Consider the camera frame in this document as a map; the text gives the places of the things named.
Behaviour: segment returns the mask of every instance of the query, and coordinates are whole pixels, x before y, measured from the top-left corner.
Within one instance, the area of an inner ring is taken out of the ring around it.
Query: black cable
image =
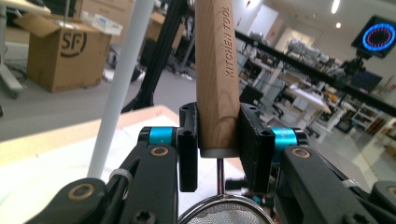
[[[124,176],[118,176],[118,179],[119,184],[117,185],[117,189],[111,198],[111,203],[107,207],[100,223],[117,223],[118,218],[120,218],[123,206],[123,196],[125,191],[128,190],[128,180]]]

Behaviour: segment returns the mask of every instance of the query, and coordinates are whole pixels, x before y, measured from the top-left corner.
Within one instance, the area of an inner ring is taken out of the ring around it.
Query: cardboard box
[[[51,92],[98,85],[111,35],[80,21],[71,21],[74,28],[67,28],[55,20],[35,14],[15,20],[31,33],[27,77]]]
[[[158,12],[153,12],[148,23],[148,29],[146,31],[146,38],[150,38],[157,41],[160,31],[163,28],[163,22],[165,21],[165,16]],[[180,24],[175,36],[174,42],[172,43],[172,49],[176,49],[180,43],[180,39],[183,36],[184,25]]]
[[[96,13],[82,11],[81,20],[108,35],[120,35],[122,31],[120,24]]]
[[[396,147],[393,146],[388,146],[387,147],[387,152],[391,157],[396,157]]]

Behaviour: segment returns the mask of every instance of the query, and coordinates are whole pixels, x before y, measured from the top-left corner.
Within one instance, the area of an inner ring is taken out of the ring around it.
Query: white wall
[[[356,49],[350,46],[355,36],[350,37],[344,35],[342,29],[336,31],[322,31],[301,22],[297,22],[293,17],[285,17],[284,15],[279,15],[278,17],[293,30],[313,36],[315,38],[313,44],[314,48],[320,49],[322,52],[338,59],[340,62],[349,61],[356,57]],[[392,76],[395,76],[395,78],[389,85],[396,84],[396,53],[393,51],[396,51],[396,49],[393,49],[385,59],[372,57],[370,60],[364,61],[364,66],[367,71],[382,77],[380,85],[384,85]],[[396,106],[396,91],[388,92],[381,98],[383,98],[384,102],[387,104]]]
[[[285,22],[283,22],[283,20],[279,16],[277,16],[274,24],[272,25],[271,29],[268,31],[267,36],[265,37],[265,39],[268,41],[269,46],[275,46],[285,29]]]
[[[256,19],[250,26],[248,33],[250,34],[250,32],[256,32],[267,36],[268,31],[271,29],[274,21],[276,20],[277,14],[277,11],[262,5],[260,7],[259,13],[256,16]]]
[[[294,29],[291,29],[290,27],[287,27],[286,30],[283,32],[282,36],[280,37],[279,41],[277,41],[275,49],[281,52],[285,52],[286,47],[292,38],[296,38],[302,41],[307,46],[312,46],[315,41],[315,38],[313,36],[298,32]]]
[[[235,29],[241,33],[248,34],[251,24],[256,19],[262,5],[262,0],[233,0],[233,23]]]

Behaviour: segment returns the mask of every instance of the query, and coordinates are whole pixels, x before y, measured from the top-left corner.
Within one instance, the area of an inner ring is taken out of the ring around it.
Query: mesh strainer
[[[273,221],[258,204],[250,199],[238,195],[219,194],[187,210],[180,216],[178,223],[272,224]]]

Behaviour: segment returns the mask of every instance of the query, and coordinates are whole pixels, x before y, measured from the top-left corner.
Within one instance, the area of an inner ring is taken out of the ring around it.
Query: desk
[[[265,73],[265,70],[273,70],[273,68],[271,68],[267,64],[262,63],[261,60],[254,59],[254,60],[250,60],[250,61],[252,63],[255,63],[256,65],[258,65],[258,66],[260,66],[262,68],[262,72],[260,73],[260,76],[263,76],[263,74]],[[279,65],[277,66],[277,68],[275,69],[275,71],[272,73],[272,75],[270,76],[269,80],[267,81],[265,87],[262,88],[262,93],[265,96],[269,94],[271,86],[274,85],[275,81],[277,80],[277,78],[281,74],[281,67],[282,66],[283,66],[283,63],[279,63]]]
[[[100,120],[94,120],[0,143],[0,223],[26,221],[40,212],[60,188],[85,177],[99,125]],[[111,171],[120,166],[144,126],[178,126],[178,115],[160,105],[122,114],[102,180],[107,182]],[[224,162],[225,178],[244,176],[238,162]],[[216,159],[199,158],[198,167],[198,190],[178,195],[180,214],[217,194]]]
[[[381,145],[386,147],[388,154],[396,161],[396,138],[390,132],[391,128],[383,129],[376,137],[381,141]]]
[[[287,86],[291,86],[294,83],[299,83],[301,79],[290,72],[286,72],[286,74],[279,76],[279,79],[283,80]]]
[[[329,118],[329,120],[323,121],[318,119],[315,121],[314,125],[319,127],[325,133],[332,134],[332,128],[340,121],[341,117],[343,117],[348,110],[356,112],[356,109],[350,103],[345,101],[341,103],[341,107],[332,103],[331,101],[327,102],[327,104],[331,106],[333,108],[332,111],[335,110],[335,112],[332,112],[332,116]]]
[[[298,127],[304,130],[308,121],[311,120],[318,109],[325,113],[331,113],[330,108],[322,99],[312,93],[299,89],[296,84],[291,85],[288,91],[290,94],[300,97],[302,100],[308,102],[308,107],[304,109],[303,113],[297,118],[297,120],[295,120],[294,125],[292,125],[293,127]]]
[[[11,74],[4,64],[4,54],[6,48],[6,29],[7,29],[7,7],[13,7],[17,10],[33,12],[37,14],[50,14],[50,10],[46,7],[39,7],[25,0],[0,0],[0,76],[11,90],[13,97],[23,91],[23,86]]]
[[[264,82],[264,76],[265,76],[266,72],[267,71],[271,71],[272,69],[267,64],[262,63],[262,61],[259,60],[259,59],[248,59],[248,60],[251,63],[259,66],[262,69],[260,71],[260,73],[257,75],[256,80],[254,80],[253,87],[256,88],[259,91],[263,91],[264,90],[264,85],[263,85],[263,83],[260,83],[260,82]]]

